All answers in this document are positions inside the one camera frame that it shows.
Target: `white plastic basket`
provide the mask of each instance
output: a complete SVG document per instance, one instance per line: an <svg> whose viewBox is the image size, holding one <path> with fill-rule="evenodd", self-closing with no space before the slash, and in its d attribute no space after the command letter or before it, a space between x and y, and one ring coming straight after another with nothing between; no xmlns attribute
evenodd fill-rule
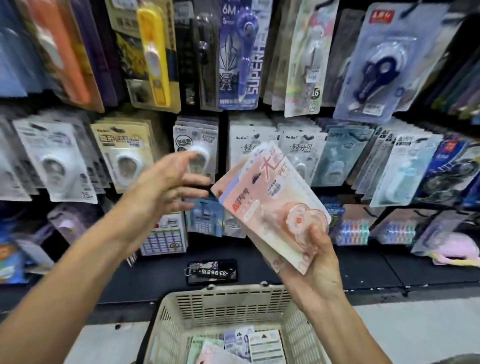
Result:
<svg viewBox="0 0 480 364"><path fill-rule="evenodd" d="M221 339L226 328L243 325L280 330L288 364L327 362L313 327L283 286L244 285L168 294L143 363L185 364L193 336Z"/></svg>

